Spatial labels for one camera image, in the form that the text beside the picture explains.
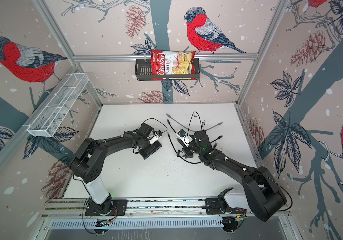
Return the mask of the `black network switch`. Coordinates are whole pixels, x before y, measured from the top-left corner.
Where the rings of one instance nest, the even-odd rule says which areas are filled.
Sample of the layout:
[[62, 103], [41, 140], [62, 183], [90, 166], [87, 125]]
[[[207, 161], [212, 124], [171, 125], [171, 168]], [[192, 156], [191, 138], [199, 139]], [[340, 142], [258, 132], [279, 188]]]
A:
[[144, 160], [150, 157], [153, 153], [159, 150], [162, 147], [162, 144], [159, 141], [155, 141], [153, 144], [150, 144], [145, 149], [140, 149], [139, 154], [142, 156]]

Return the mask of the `black power adapter with cable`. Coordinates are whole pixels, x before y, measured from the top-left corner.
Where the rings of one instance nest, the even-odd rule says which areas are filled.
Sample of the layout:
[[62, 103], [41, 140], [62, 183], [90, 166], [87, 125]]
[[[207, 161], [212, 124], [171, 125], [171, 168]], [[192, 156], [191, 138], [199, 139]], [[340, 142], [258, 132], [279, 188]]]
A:
[[184, 158], [186, 159], [192, 158], [196, 149], [195, 136], [189, 134], [190, 125], [194, 116], [197, 116], [199, 121], [201, 120], [200, 115], [196, 111], [194, 111], [189, 121], [189, 126], [188, 126], [187, 131], [185, 131], [184, 129], [181, 129], [176, 133], [177, 141], [182, 146], [182, 152], [184, 153]]

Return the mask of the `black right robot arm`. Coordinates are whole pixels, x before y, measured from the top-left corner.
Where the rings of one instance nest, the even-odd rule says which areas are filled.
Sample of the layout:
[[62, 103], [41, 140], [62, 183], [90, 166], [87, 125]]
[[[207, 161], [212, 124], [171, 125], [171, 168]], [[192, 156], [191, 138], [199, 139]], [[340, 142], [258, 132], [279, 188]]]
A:
[[254, 168], [237, 162], [212, 146], [205, 130], [188, 135], [184, 130], [176, 133], [185, 157], [197, 154], [205, 166], [222, 172], [242, 185], [248, 206], [246, 209], [266, 222], [287, 203], [281, 186], [265, 167]]

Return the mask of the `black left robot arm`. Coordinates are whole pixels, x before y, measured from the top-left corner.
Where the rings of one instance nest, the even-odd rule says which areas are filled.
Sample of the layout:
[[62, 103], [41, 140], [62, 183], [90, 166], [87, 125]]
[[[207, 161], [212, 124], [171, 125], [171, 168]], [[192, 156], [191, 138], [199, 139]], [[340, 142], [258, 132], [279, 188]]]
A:
[[142, 123], [133, 131], [105, 140], [87, 138], [69, 162], [69, 168], [78, 180], [82, 181], [89, 199], [84, 207], [87, 217], [124, 216], [127, 200], [113, 200], [102, 180], [105, 159], [119, 151], [138, 149], [143, 159], [147, 159], [162, 147], [158, 139], [161, 131]]

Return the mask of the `red cassava chips bag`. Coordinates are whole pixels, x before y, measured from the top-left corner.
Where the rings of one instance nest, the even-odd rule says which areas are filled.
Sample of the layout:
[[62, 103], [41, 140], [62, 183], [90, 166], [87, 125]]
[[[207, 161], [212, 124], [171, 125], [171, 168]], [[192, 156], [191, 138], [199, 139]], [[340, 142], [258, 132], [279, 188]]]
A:
[[172, 52], [151, 50], [151, 65], [159, 71], [164, 67], [171, 67], [174, 74], [190, 74], [193, 68], [193, 59], [196, 52]]

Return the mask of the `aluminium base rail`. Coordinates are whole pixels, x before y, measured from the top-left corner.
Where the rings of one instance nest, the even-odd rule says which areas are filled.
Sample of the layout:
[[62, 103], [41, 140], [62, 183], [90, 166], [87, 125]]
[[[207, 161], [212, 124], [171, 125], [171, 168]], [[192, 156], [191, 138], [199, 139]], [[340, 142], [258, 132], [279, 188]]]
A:
[[95, 206], [89, 199], [50, 200], [44, 208], [43, 218], [157, 218], [157, 217], [200, 217], [251, 215], [254, 213], [247, 206], [221, 208], [217, 197], [212, 198], [113, 198], [104, 213], [100, 206]]

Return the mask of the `white mesh wall shelf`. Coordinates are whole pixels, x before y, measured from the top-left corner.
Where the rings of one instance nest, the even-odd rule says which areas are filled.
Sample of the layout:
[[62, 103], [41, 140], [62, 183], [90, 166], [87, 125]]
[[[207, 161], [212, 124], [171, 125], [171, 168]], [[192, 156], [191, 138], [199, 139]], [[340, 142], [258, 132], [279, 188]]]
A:
[[27, 128], [34, 137], [53, 137], [89, 79], [84, 73], [68, 74], [59, 89], [48, 96], [49, 102]]

